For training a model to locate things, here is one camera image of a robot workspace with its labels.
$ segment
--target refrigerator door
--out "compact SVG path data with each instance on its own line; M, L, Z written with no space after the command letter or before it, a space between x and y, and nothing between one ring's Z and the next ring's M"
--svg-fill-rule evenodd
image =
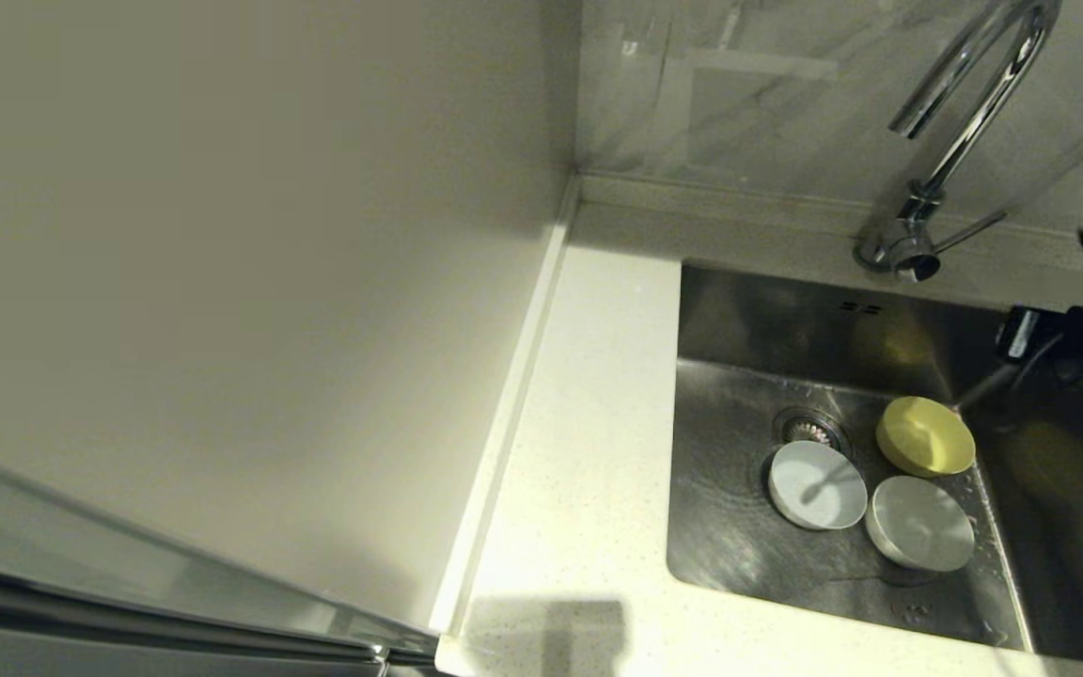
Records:
M382 665L274 659L64 638L0 627L0 674L36 677L379 677Z
M1 468L0 577L120 609L391 652L413 665L430 664L438 648L416 627L171 543Z

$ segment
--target sink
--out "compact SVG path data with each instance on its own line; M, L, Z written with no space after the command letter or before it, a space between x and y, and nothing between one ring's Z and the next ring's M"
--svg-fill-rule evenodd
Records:
M970 564L902 569L863 525L805 531L766 495L771 454L813 438L869 493L898 474L876 421L898 395L956 403L997 367L1002 312L684 265L666 563L693 586L1083 660L1083 391L989 395L970 470L934 480L976 531Z

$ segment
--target bowl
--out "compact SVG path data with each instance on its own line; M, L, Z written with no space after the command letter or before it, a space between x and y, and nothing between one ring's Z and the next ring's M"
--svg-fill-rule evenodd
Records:
M893 466L918 477L963 472L976 459L976 440L957 413L925 398L899 398L876 425L876 443Z
M846 529L863 519L867 486L843 454L820 442L780 446L768 473L771 503L805 529Z
M905 474L882 481L872 492L864 526L885 557L909 569L963 569L976 548L971 523L955 498Z

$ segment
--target stainless steel surface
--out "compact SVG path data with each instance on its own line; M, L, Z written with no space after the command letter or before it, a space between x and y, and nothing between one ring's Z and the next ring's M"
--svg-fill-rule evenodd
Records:
M947 182L1022 82L1031 64L1035 63L1044 42L1056 27L1059 12L1060 0L990 0L938 57L914 95L889 125L893 132L915 138L944 106L947 99L989 48L1010 27L1018 26L1018 34L1005 61L928 179L911 182L910 197L897 218L873 229L856 248L860 264L873 270L891 271L912 282L927 279L937 273L940 268L938 255L957 243L949 243L947 247L934 246L927 223L945 198ZM989 225L992 223L973 226L974 231L960 240Z
M954 403L996 366L1001 313L683 269L666 560L688 583L908 630L1083 660L1083 393L1032 389L1018 428L989 395L965 419L976 466L934 480L974 519L963 570L895 565L861 528L807 532L766 496L792 407L837 421L869 487L891 399Z
M445 677L445 674L433 667L390 665L382 677Z

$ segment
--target sink overflow hole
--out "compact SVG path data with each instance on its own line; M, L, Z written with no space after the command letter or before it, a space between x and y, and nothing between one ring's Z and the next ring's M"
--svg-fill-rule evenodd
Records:
M884 310L882 305L875 305L871 303L860 304L856 303L854 301L843 301L843 303L838 304L838 309L839 311L846 311L850 313L859 312L864 314L879 314L880 311Z

